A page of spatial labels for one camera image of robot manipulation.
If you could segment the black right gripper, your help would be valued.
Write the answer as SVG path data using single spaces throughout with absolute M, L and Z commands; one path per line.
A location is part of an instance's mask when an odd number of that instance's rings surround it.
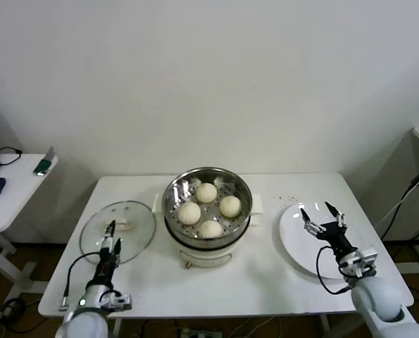
M 346 256 L 357 250 L 346 238 L 347 226 L 345 224 L 344 214 L 339 212 L 332 204 L 325 202 L 327 209 L 337 220 L 332 223 L 325 223 L 323 226 L 315 224 L 311 221 L 308 214 L 303 208 L 300 209 L 301 216 L 304 220 L 304 228 L 310 234 L 316 234 L 319 240 L 326 241 L 332 247 L 336 256 Z

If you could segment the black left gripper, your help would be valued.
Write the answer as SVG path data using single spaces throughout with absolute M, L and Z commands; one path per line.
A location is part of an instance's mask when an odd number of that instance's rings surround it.
M 116 222 L 112 220 L 106 227 L 102 239 L 102 246 L 113 246 L 113 238 Z M 115 269 L 120 262 L 121 238 L 117 239 L 115 246 L 110 251 L 108 247 L 102 248 L 99 252 L 100 261 L 95 271 L 95 280 L 97 282 L 110 282 Z

